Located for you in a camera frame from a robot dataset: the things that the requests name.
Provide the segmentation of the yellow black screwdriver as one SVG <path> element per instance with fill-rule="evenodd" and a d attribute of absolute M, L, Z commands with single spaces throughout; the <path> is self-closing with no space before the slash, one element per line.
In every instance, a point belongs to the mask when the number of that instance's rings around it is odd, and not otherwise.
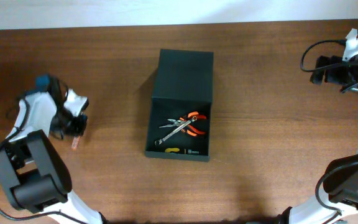
<path fill-rule="evenodd" d="M 200 154 L 199 151 L 194 151 L 194 150 L 185 149 L 185 148 L 177 148 L 177 147 L 166 148 L 166 149 L 164 150 L 164 153 L 169 153 L 169 154 L 187 154 L 187 155 L 199 155 L 199 154 Z"/>

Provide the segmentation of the orange black needle-nose pliers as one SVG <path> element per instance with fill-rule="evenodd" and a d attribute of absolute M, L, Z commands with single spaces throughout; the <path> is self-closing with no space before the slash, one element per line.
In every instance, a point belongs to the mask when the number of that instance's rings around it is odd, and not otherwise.
<path fill-rule="evenodd" d="M 191 113 L 188 113 L 179 119 L 168 119 L 170 124 L 166 124 L 161 126 L 160 128 L 170 128 L 170 127 L 179 127 L 180 125 L 184 124 L 189 119 L 196 117 L 196 120 L 207 120 L 207 117 L 203 114 L 199 114 L 199 112 L 194 111 Z M 193 137 L 202 137 L 206 135 L 206 131 L 201 131 L 197 128 L 195 128 L 192 124 L 189 124 L 188 126 L 184 127 L 182 130 L 183 133 L 188 134 Z"/>

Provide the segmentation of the dark green hinged box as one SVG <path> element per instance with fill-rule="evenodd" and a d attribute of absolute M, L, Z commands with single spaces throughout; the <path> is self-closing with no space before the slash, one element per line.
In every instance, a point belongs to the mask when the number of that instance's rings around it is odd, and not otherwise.
<path fill-rule="evenodd" d="M 145 155 L 150 158 L 186 161 L 209 161 L 209 130 L 213 104 L 213 52 L 189 50 L 160 51 L 157 75 L 151 96 L 149 128 Z M 191 137 L 182 131 L 161 145 L 154 142 L 175 128 L 160 128 L 170 124 L 168 119 L 179 119 L 197 111 L 207 116 L 202 126 L 207 132 L 203 138 Z M 166 148 L 185 148 L 199 151 L 199 155 L 164 153 Z"/>

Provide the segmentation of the red handled cutting pliers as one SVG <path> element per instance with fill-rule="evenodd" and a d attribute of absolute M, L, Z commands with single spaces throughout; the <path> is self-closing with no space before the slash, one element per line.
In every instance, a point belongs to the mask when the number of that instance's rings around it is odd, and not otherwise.
<path fill-rule="evenodd" d="M 206 115 L 200 114 L 197 111 L 193 111 L 188 114 L 185 114 L 184 116 L 181 116 L 180 121 L 187 121 L 193 117 L 196 117 L 197 120 L 194 123 L 184 127 L 182 129 L 182 132 L 195 138 L 205 137 L 207 132 L 203 129 L 202 124 L 208 119 Z"/>

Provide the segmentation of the silver combination wrench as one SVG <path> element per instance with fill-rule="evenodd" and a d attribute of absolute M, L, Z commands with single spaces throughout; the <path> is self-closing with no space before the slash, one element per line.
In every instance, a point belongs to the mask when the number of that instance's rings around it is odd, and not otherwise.
<path fill-rule="evenodd" d="M 156 140 L 154 142 L 154 144 L 156 146 L 161 145 L 167 139 L 169 139 L 170 137 L 172 137 L 176 133 L 180 132 L 183 128 L 187 127 L 188 125 L 190 125 L 192 122 L 196 121 L 197 119 L 198 119 L 197 116 L 192 116 L 191 118 L 188 118 L 188 119 L 168 119 L 170 124 L 160 126 L 160 128 L 172 128 L 172 127 L 174 127 L 175 129 L 172 132 L 170 132 L 169 134 L 167 134 L 165 137 Z"/>

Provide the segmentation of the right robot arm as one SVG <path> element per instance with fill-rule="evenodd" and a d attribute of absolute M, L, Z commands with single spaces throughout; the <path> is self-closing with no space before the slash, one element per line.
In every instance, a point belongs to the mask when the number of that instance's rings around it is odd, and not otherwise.
<path fill-rule="evenodd" d="M 320 56 L 310 70 L 311 83 L 341 86 L 341 93 L 358 94 L 358 31 L 352 29 L 337 44 L 344 46 L 341 57 Z M 314 195 L 306 202 L 288 207 L 274 223 L 341 223 L 344 217 L 358 214 L 358 150 L 352 156 L 329 163 L 318 180 Z"/>

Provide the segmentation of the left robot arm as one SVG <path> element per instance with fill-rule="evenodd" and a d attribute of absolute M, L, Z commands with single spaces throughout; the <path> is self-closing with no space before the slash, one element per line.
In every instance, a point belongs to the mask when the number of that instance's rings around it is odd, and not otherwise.
<path fill-rule="evenodd" d="M 0 215 L 15 222 L 50 217 L 58 223 L 107 223 L 75 193 L 69 170 L 49 140 L 71 136 L 77 148 L 87 125 L 88 98 L 45 74 L 17 101 L 14 127 L 0 142 L 0 185 L 14 209 L 31 214 L 14 217 L 0 208 Z"/>

